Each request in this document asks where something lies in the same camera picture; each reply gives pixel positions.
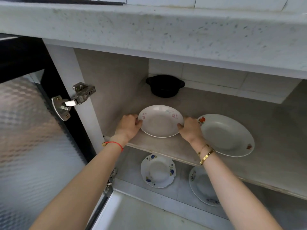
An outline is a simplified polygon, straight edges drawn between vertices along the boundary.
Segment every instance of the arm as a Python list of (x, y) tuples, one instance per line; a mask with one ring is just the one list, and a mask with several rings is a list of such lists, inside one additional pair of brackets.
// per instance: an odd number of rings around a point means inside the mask
[[(178, 124), (179, 132), (203, 159), (212, 148), (205, 146), (199, 123), (185, 118), (184, 127)], [(236, 230), (282, 228), (255, 195), (241, 182), (214, 152), (203, 163), (219, 201)]]
[[(136, 117), (123, 116), (110, 141), (124, 147), (142, 125)], [(45, 207), (30, 230), (84, 230), (120, 153), (119, 145), (107, 144)]]

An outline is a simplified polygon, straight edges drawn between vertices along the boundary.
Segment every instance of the person's left arm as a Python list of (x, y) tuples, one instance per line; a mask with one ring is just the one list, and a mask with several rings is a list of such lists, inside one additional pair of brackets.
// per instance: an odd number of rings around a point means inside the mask
[[(142, 125), (136, 117), (123, 116), (110, 141), (124, 147)], [(120, 153), (119, 145), (108, 143), (45, 207), (30, 230), (84, 230)]]

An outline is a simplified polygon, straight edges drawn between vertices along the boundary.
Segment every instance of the person's right arm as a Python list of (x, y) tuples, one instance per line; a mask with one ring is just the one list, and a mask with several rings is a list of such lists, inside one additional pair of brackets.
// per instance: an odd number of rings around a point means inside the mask
[[(187, 140), (203, 159), (211, 148), (204, 139), (197, 119), (185, 118), (184, 126), (178, 124), (182, 138)], [(235, 176), (214, 152), (205, 159), (213, 188), (229, 220), (236, 230), (282, 230), (270, 212), (255, 195)]]

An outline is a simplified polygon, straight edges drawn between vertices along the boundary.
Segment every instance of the red string bracelet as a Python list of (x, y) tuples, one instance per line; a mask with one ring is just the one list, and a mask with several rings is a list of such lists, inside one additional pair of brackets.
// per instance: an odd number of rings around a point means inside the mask
[(115, 142), (115, 141), (107, 141), (107, 142), (104, 142), (104, 143), (102, 143), (102, 146), (104, 147), (104, 146), (106, 146), (108, 143), (116, 143), (116, 144), (118, 144), (118, 145), (120, 146), (120, 148), (122, 149), (121, 152), (124, 150), (124, 148), (123, 148), (119, 143), (117, 143), (117, 142)]

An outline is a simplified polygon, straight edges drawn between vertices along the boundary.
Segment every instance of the hand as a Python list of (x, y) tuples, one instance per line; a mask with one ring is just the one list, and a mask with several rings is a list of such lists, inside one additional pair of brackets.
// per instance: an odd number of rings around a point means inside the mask
[(142, 126), (143, 120), (138, 121), (137, 117), (137, 114), (124, 115), (118, 123), (115, 134), (111, 139), (120, 143), (121, 146), (126, 145)]
[(195, 151), (199, 152), (206, 145), (197, 119), (185, 117), (184, 126), (178, 123), (177, 127), (182, 138), (188, 141)]

